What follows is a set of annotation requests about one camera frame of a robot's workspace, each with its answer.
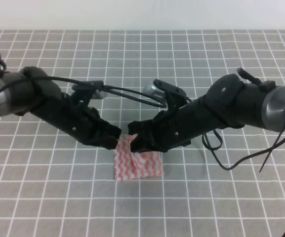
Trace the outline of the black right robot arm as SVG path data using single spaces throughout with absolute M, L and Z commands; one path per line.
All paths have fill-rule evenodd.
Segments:
M 129 134 L 134 136 L 132 152 L 167 152 L 188 146 L 207 132 L 245 125 L 285 131 L 285 86 L 260 81 L 242 68 L 218 79 L 194 101 L 188 101 L 181 88 L 158 79 L 145 91 L 166 102 L 167 110 L 153 119 L 129 124 Z

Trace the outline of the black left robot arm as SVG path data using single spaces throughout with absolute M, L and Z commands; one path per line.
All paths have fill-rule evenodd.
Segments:
M 39 67 L 9 72 L 0 55 L 0 118 L 31 113 L 84 145 L 111 150 L 121 129 L 88 106 L 103 88 L 102 81 L 51 77 Z

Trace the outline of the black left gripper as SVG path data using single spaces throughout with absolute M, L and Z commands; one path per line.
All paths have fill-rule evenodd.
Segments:
M 107 150 L 116 148 L 122 133 L 119 127 L 103 121 L 98 113 L 90 108 L 85 108 L 81 103 L 73 104 L 71 97 L 66 93 L 58 97 L 44 98 L 40 104 L 31 109 L 31 114 L 84 145 Z

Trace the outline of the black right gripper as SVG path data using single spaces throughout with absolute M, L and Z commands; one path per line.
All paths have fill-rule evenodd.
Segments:
M 128 124 L 129 135 L 142 135 L 130 142 L 131 152 L 167 152 L 188 146 L 206 133 L 206 105 L 198 98 L 179 109 L 159 112 L 156 117 Z

